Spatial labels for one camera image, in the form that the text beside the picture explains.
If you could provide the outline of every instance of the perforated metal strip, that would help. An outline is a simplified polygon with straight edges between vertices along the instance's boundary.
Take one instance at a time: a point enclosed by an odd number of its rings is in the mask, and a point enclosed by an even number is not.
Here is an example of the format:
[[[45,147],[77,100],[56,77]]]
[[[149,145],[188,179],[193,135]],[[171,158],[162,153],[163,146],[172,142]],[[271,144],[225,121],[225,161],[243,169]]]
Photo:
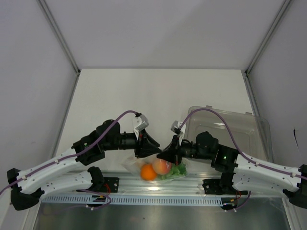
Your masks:
[[[110,195],[113,205],[222,206],[219,197]],[[92,195],[62,194],[49,196],[43,203],[97,204]]]

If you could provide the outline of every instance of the orange fruit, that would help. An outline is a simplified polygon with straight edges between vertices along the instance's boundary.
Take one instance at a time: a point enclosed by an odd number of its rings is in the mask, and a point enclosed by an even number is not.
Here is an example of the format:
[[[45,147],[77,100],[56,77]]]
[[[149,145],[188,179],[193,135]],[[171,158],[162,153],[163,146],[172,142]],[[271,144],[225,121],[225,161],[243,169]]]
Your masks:
[[[153,181],[157,177],[152,164],[145,164],[141,168],[141,178],[146,181]]]

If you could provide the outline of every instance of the plastic container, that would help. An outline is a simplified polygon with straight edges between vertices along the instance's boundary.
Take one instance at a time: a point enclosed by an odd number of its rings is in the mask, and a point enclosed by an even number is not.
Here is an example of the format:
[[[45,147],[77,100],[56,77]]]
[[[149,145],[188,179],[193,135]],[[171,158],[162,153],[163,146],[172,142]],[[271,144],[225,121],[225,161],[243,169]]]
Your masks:
[[[191,107],[189,113],[199,108],[201,107]],[[270,126],[267,120],[251,114],[212,110],[218,112],[226,120],[243,152],[258,159],[272,162]],[[199,111],[191,116],[187,122],[185,139],[195,141],[196,136],[205,131],[217,138],[220,144],[235,148],[224,123],[215,114],[208,111]]]

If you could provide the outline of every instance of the white wall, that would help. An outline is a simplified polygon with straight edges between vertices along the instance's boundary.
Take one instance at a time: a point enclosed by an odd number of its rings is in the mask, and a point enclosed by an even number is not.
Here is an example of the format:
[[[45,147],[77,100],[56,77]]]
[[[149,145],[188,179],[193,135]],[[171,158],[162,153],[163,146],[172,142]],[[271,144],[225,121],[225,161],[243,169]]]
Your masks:
[[[82,69],[246,69],[283,0],[47,3]]]
[[[76,75],[35,0],[1,1],[0,40],[2,189],[7,170],[28,169],[50,156]],[[20,229],[24,214],[10,207],[1,229]]]
[[[271,125],[275,161],[289,166],[307,164],[306,11],[307,1],[294,1],[250,76],[261,116]],[[307,228],[307,210],[300,215]]]

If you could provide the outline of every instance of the plastic bag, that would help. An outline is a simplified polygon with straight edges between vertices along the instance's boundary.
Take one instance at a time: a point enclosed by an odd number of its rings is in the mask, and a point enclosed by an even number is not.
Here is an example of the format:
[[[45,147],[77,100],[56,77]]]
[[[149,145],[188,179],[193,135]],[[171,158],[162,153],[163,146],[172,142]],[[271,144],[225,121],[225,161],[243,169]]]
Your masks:
[[[165,184],[169,181],[172,181],[177,178],[185,177],[188,174],[188,161],[183,159],[183,162],[180,165],[171,164],[164,160],[160,160],[156,157],[157,154],[151,155],[146,158],[135,158],[134,156],[128,157],[121,164],[125,169],[127,169],[134,176],[144,179],[141,177],[141,170],[144,165],[152,165],[153,170],[156,172],[156,177],[153,180],[146,180],[153,184]],[[157,167],[156,163],[166,163],[170,168],[168,170],[161,170],[160,167]]]

